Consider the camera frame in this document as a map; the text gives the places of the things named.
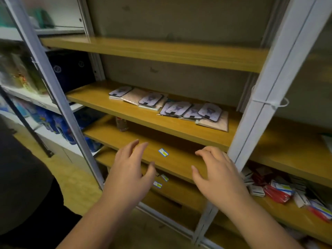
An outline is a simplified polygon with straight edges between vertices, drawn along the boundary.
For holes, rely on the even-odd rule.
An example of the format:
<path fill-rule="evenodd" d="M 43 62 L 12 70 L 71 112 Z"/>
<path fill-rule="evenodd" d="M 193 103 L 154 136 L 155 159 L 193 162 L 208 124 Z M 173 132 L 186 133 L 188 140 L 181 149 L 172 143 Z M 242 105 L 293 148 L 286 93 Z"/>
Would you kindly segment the person's right hand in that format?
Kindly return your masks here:
<path fill-rule="evenodd" d="M 225 152 L 206 146 L 195 154 L 203 159 L 207 169 L 207 186 L 198 189 L 219 210 L 233 199 L 249 196 L 235 164 Z"/>

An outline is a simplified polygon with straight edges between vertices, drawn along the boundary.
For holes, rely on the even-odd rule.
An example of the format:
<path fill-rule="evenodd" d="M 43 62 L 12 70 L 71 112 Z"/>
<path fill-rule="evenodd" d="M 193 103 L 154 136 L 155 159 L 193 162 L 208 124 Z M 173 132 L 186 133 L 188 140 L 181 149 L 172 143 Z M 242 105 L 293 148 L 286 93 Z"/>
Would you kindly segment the person's left hand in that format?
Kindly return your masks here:
<path fill-rule="evenodd" d="M 141 171 L 143 153 L 148 142 L 138 144 L 134 151 L 138 159 L 124 159 L 124 147 L 116 153 L 114 163 L 109 171 L 102 194 L 103 201 L 120 209 L 133 209 L 146 196 L 152 187 L 144 186 Z"/>

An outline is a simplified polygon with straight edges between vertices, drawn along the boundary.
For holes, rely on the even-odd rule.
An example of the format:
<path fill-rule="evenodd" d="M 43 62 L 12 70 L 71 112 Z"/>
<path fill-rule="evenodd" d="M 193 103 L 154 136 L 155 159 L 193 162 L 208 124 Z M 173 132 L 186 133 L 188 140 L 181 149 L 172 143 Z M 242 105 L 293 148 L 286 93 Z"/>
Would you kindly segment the person's left forearm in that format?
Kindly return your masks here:
<path fill-rule="evenodd" d="M 138 192 L 104 191 L 56 249 L 107 249 L 119 225 L 141 199 Z"/>

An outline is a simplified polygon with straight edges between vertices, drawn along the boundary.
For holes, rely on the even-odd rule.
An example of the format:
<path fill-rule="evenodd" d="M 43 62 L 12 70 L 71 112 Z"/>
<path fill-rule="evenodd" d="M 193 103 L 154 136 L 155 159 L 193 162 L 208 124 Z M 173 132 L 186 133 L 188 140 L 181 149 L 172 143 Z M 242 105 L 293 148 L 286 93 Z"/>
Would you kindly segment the person's right forearm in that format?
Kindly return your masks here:
<path fill-rule="evenodd" d="M 304 249 L 251 196 L 233 199 L 220 209 L 252 249 Z"/>

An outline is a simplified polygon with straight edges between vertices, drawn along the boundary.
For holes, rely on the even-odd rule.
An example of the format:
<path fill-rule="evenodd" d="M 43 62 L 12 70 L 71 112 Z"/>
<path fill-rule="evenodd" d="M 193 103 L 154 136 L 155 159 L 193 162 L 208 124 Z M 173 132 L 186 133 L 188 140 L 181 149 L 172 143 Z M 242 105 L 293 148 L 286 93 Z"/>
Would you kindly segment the small clear bottle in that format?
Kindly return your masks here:
<path fill-rule="evenodd" d="M 119 131 L 125 132 L 129 129 L 127 120 L 120 118 L 120 117 L 115 117 L 115 121 L 116 121 L 116 126 Z"/>

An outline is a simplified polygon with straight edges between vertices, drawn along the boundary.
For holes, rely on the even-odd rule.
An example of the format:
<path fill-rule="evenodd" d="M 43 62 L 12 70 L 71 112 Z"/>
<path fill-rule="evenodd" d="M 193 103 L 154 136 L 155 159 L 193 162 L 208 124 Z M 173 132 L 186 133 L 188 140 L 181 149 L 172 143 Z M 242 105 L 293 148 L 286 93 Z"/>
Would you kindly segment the beige flat packet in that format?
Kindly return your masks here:
<path fill-rule="evenodd" d="M 123 95 L 121 98 L 123 101 L 133 104 L 135 106 L 139 106 L 139 101 L 148 95 L 149 92 L 139 89 L 133 88 L 130 92 Z"/>
<path fill-rule="evenodd" d="M 229 116 L 229 112 L 223 111 L 217 122 L 212 122 L 212 121 L 209 121 L 206 119 L 201 119 L 201 120 L 196 120 L 195 124 L 204 126 L 204 127 L 208 127 L 211 129 L 215 129 L 215 130 L 228 132 L 229 131 L 228 116 Z"/>

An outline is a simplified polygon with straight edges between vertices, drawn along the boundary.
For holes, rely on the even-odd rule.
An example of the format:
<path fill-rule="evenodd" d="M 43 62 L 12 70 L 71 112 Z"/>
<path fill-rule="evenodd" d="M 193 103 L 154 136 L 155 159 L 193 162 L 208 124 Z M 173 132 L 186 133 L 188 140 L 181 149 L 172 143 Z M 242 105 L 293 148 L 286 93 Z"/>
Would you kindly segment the row of printed phone cases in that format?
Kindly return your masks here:
<path fill-rule="evenodd" d="M 109 98 L 122 100 L 122 96 L 130 92 L 134 87 L 122 86 L 109 92 Z M 187 101 L 170 100 L 168 94 L 149 92 L 139 101 L 139 107 L 152 109 L 159 112 L 160 116 L 175 117 L 196 121 L 206 119 L 217 122 L 223 110 L 211 103 L 197 104 Z"/>

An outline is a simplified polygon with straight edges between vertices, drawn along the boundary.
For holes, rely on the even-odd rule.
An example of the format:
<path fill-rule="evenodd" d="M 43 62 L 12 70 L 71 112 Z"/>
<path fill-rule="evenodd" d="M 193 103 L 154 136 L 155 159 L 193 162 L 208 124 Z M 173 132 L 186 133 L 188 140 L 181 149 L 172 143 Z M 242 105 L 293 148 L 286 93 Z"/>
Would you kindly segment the row of blue packets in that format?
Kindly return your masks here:
<path fill-rule="evenodd" d="M 44 126 L 49 132 L 61 135 L 69 144 L 77 144 L 62 115 L 20 98 L 11 95 L 8 95 L 8 97 L 24 118 L 31 117 L 38 125 Z M 98 119 L 98 117 L 92 116 L 86 108 L 74 112 L 74 116 L 81 130 Z"/>

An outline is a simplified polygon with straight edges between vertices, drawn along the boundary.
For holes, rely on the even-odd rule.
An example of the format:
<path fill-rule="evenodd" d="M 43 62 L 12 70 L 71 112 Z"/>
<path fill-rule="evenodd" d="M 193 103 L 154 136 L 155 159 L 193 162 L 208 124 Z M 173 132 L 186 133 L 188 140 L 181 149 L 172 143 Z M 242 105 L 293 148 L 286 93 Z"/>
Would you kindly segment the pile of red white packets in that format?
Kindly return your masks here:
<path fill-rule="evenodd" d="M 297 176 L 289 175 L 290 181 L 287 181 L 266 166 L 254 169 L 245 166 L 240 176 L 252 196 L 269 197 L 278 204 L 293 200 L 298 208 L 309 210 L 323 221 L 332 221 L 329 207 Z"/>

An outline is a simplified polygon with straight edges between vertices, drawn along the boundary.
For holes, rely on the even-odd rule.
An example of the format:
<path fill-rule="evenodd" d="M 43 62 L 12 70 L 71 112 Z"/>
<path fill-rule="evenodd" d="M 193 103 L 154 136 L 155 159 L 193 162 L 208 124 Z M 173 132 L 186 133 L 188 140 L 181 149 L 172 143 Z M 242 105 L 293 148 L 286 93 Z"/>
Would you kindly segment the dark blue box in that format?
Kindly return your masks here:
<path fill-rule="evenodd" d="M 64 93 L 96 81 L 87 52 L 56 50 L 46 55 Z"/>

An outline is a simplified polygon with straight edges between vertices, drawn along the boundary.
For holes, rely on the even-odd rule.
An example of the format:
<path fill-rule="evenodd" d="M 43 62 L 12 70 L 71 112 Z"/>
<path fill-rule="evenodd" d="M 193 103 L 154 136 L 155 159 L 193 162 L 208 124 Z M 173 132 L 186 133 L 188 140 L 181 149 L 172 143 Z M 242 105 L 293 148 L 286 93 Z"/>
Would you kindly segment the white shelf unit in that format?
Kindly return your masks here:
<path fill-rule="evenodd" d="M 28 10 L 31 8 L 40 7 L 48 12 L 48 14 L 50 15 L 50 17 L 54 22 L 55 28 L 53 29 L 35 29 L 35 32 L 38 35 L 40 41 L 42 38 L 53 37 L 53 36 L 80 36 L 80 35 L 85 36 L 84 25 L 82 22 L 81 13 L 79 10 L 77 0 L 21 0 L 21 1 L 27 13 Z M 0 47 L 6 47 L 12 45 L 20 46 L 23 49 L 27 50 L 33 62 L 33 59 L 29 52 L 29 48 L 23 41 L 23 38 L 20 36 L 19 31 L 15 26 L 14 20 L 11 19 L 10 13 L 6 9 L 5 3 L 0 1 Z M 48 47 L 44 45 L 43 47 L 45 49 L 45 53 L 48 51 L 65 50 L 62 48 Z M 55 99 L 52 98 L 52 95 L 50 95 L 49 92 L 47 96 L 39 96 L 37 94 L 28 92 L 23 88 L 12 88 L 1 84 L 0 86 L 4 89 L 7 95 L 20 98 L 22 100 L 25 100 L 27 102 L 38 105 L 40 107 L 43 107 L 45 109 L 48 109 L 54 113 L 58 113 L 61 115 L 59 108 L 56 105 Z M 86 106 L 82 104 L 70 102 L 69 100 L 68 102 L 73 113 L 83 108 L 88 109 Z M 4 107 L 6 107 L 6 111 L 14 113 L 1 95 L 0 95 L 0 104 L 5 104 Z M 88 111 L 89 113 L 92 114 L 92 116 L 97 117 L 97 113 L 94 113 L 92 109 L 88 109 Z M 38 136 L 44 142 L 47 148 L 51 150 L 54 154 L 58 154 L 65 160 L 68 160 L 71 163 L 74 163 L 78 166 L 89 167 L 77 144 L 76 145 L 69 144 L 66 140 L 62 138 L 61 135 L 49 132 L 44 126 L 38 125 L 31 117 L 27 117 L 25 118 L 25 120 L 29 123 L 29 125 L 35 131 L 35 133 L 38 134 Z M 90 151 L 92 152 L 93 155 L 95 155 L 100 150 L 101 144 L 97 144 L 95 141 L 92 141 L 87 137 L 85 138 L 85 140 L 89 146 Z"/>

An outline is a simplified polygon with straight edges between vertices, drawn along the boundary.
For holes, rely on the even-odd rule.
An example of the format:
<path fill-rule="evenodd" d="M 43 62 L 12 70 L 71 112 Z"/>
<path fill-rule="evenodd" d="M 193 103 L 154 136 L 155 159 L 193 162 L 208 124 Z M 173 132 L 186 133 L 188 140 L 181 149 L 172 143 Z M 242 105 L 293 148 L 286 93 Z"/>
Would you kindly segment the black metal bar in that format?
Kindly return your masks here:
<path fill-rule="evenodd" d="M 6 101 L 6 103 L 9 105 L 11 110 L 14 112 L 14 114 L 19 118 L 19 120 L 22 122 L 23 126 L 28 130 L 28 132 L 31 134 L 31 136 L 35 139 L 35 141 L 39 144 L 39 146 L 42 148 L 42 150 L 45 152 L 45 154 L 51 158 L 54 153 L 47 148 L 47 146 L 44 144 L 44 142 L 40 139 L 38 134 L 35 133 L 35 131 L 31 128 L 29 123 L 25 120 L 23 115 L 20 113 L 20 111 L 16 108 L 12 100 L 9 98 L 9 96 L 6 94 L 4 89 L 0 86 L 0 95 L 2 98 Z"/>

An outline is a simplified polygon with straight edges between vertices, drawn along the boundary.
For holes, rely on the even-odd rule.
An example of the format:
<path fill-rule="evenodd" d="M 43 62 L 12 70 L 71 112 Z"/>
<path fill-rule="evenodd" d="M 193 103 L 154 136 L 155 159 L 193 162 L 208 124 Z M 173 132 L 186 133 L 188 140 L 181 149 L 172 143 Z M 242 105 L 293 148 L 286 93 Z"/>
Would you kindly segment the person's dark shirt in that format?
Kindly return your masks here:
<path fill-rule="evenodd" d="M 0 244 L 56 249 L 82 218 L 48 167 L 0 119 Z"/>

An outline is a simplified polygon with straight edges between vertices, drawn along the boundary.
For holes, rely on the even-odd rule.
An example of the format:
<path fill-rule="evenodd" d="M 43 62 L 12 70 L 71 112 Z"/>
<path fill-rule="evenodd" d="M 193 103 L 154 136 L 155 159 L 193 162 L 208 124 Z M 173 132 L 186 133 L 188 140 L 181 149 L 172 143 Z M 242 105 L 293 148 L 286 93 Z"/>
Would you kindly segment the row of colourful clear packets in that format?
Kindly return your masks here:
<path fill-rule="evenodd" d="M 39 96 L 48 95 L 29 53 L 20 46 L 0 47 L 0 84 L 23 88 Z"/>

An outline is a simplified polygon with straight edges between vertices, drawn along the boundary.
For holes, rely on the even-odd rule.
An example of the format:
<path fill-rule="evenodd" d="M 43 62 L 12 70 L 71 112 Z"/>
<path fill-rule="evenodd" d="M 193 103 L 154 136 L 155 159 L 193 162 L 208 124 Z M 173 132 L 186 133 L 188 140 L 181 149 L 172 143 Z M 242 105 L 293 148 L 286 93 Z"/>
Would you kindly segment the teal packet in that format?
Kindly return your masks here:
<path fill-rule="evenodd" d="M 43 8 L 31 8 L 28 10 L 30 21 L 35 29 L 53 29 L 54 22 L 48 12 Z"/>

